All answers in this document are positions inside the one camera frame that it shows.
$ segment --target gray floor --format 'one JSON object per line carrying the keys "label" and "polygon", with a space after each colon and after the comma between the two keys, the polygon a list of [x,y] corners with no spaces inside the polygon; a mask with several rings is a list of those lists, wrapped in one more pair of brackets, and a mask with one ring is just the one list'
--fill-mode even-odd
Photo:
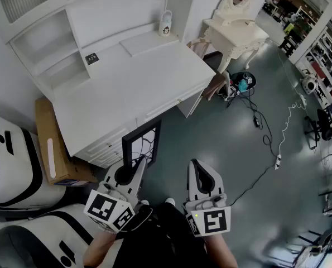
{"label": "gray floor", "polygon": [[[249,54],[233,60],[228,70],[241,71]],[[280,55],[286,61],[291,81],[298,84],[300,73],[283,53]],[[264,45],[249,71],[257,78],[252,100],[267,118],[273,150],[278,154],[288,107],[301,101],[286,78],[272,42]],[[314,97],[307,100],[307,109],[313,116],[318,103]],[[275,258],[291,261],[293,256],[284,249],[287,240],[299,233],[306,235],[308,229],[324,232],[332,224],[332,218],[322,215],[324,203],[318,197],[325,174],[320,150],[311,151],[303,134],[305,111],[295,109],[291,114],[286,141],[281,147],[280,168],[270,169],[232,206],[231,231],[224,238],[239,267],[262,267],[263,263],[276,262]],[[144,176],[141,198],[157,205],[172,196],[181,208],[187,196],[187,166],[190,159],[197,158],[222,176],[230,204],[266,167],[275,163],[268,146],[263,144],[265,133],[268,133],[265,128],[262,131],[255,128],[252,112],[240,100],[235,100],[228,109],[219,96],[211,101],[202,100],[187,119],[177,108],[165,112],[157,161]],[[327,154],[328,145],[326,142],[321,145]]]}
{"label": "gray floor", "polygon": [[283,32],[283,28],[280,23],[275,21],[275,19],[264,10],[259,12],[259,15],[257,15],[255,21],[256,25],[268,33],[270,40],[274,41],[278,45],[282,44],[286,35]]}

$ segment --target cardboard box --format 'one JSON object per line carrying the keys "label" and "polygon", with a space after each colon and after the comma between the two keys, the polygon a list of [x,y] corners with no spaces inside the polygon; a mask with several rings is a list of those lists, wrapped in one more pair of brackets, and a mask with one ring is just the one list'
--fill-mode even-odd
{"label": "cardboard box", "polygon": [[36,101],[36,123],[42,159],[50,184],[83,186],[97,182],[89,163],[69,156],[53,105],[46,98]]}

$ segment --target white cable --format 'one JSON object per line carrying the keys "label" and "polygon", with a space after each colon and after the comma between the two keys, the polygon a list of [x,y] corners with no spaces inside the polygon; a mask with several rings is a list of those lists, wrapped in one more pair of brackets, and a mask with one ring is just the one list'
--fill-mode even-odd
{"label": "white cable", "polygon": [[303,107],[302,104],[299,106],[297,104],[297,102],[295,104],[293,104],[291,107],[288,108],[288,111],[290,111],[290,115],[287,118],[287,122],[285,122],[285,124],[286,124],[285,129],[282,130],[283,140],[281,141],[280,145],[278,146],[278,154],[279,155],[281,155],[281,144],[284,143],[284,141],[285,141],[285,131],[287,130],[288,124],[290,123],[291,109],[296,108],[296,107],[306,110],[306,107]]}
{"label": "white cable", "polygon": [[[285,64],[283,63],[283,61],[282,61],[282,59],[281,59],[281,57],[280,57],[280,54],[279,54],[278,50],[277,50],[277,55],[278,55],[279,60],[280,60],[281,63],[282,63],[282,67],[283,67],[283,69],[285,70],[285,74],[286,74],[286,77],[287,77],[287,79],[288,79],[288,82],[290,82],[291,86],[293,87],[293,89],[295,90],[295,92],[299,95],[299,97],[300,97],[301,100],[302,100],[302,99],[304,98],[304,96],[303,96],[301,93],[299,93],[299,92],[297,91],[297,89],[294,87],[294,85],[293,85],[292,82],[290,81],[290,78],[288,77],[288,74],[287,74],[287,71],[286,71],[286,68],[285,68]],[[286,128],[285,128],[284,130],[282,130],[283,140],[281,141],[280,145],[278,146],[278,151],[279,151],[278,154],[279,154],[279,155],[281,155],[281,144],[284,143],[284,141],[285,141],[285,131],[287,130],[287,128],[288,128],[288,124],[290,123],[291,109],[293,109],[293,108],[295,108],[295,107],[297,107],[297,108],[302,108],[303,110],[306,111],[306,113],[307,113],[307,115],[308,115],[308,112],[307,112],[306,106],[303,104],[303,102],[302,102],[302,104],[301,104],[300,106],[299,106],[299,105],[297,104],[297,102],[296,102],[295,104],[293,104],[291,107],[288,108],[288,110],[290,111],[290,115],[289,115],[289,117],[287,118],[287,122],[285,122],[285,124],[286,124]]]}

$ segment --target ornate carved leg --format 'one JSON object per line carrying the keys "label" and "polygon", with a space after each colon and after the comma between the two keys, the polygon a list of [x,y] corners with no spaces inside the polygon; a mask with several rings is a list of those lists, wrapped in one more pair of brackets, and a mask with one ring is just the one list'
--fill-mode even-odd
{"label": "ornate carved leg", "polygon": [[245,66],[244,66],[245,69],[248,69],[248,68],[249,68],[249,63],[251,62],[251,60],[252,60],[253,58],[255,58],[255,56],[257,55],[257,52],[259,52],[259,49],[254,50],[254,51],[252,52],[252,54],[250,55],[250,57],[247,59],[247,61],[245,62]]}
{"label": "ornate carved leg", "polygon": [[223,73],[226,70],[227,66],[229,65],[231,59],[232,59],[231,55],[228,56],[223,55],[222,62],[218,67],[218,72]]}

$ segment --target desk drawer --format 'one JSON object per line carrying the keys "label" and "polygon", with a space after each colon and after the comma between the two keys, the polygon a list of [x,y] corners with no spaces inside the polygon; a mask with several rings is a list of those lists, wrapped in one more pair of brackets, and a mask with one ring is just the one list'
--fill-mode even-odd
{"label": "desk drawer", "polygon": [[110,167],[111,165],[115,164],[116,162],[118,162],[121,159],[123,159],[122,155],[121,156],[115,156],[114,158],[109,159],[106,162],[104,162],[103,164],[99,165],[99,167],[106,169],[106,168]]}
{"label": "desk drawer", "polygon": [[114,159],[115,157],[122,157],[122,143],[120,142],[118,145],[115,145],[115,147],[112,150],[107,150],[104,153],[101,153],[99,156],[94,158],[90,161],[90,163],[100,166],[101,164],[110,161]]}
{"label": "desk drawer", "polygon": [[188,97],[191,97],[195,93],[200,92],[206,86],[207,86],[206,82],[201,83],[201,84],[193,87],[192,89],[187,90],[186,92],[182,93],[177,98],[174,98],[174,99],[162,104],[161,106],[155,108],[154,110],[139,116],[138,118],[136,118],[137,127],[139,127],[139,126],[145,124],[146,122],[154,119],[156,116],[162,114],[163,112],[167,111],[168,109],[172,108],[173,106],[176,106],[177,104],[179,104],[182,101],[186,100]]}
{"label": "desk drawer", "polygon": [[87,162],[91,162],[108,152],[115,151],[114,148],[119,148],[121,145],[121,138],[137,128],[136,120],[133,120],[124,126],[107,133],[105,136],[95,141],[85,149],[78,152],[75,156]]}

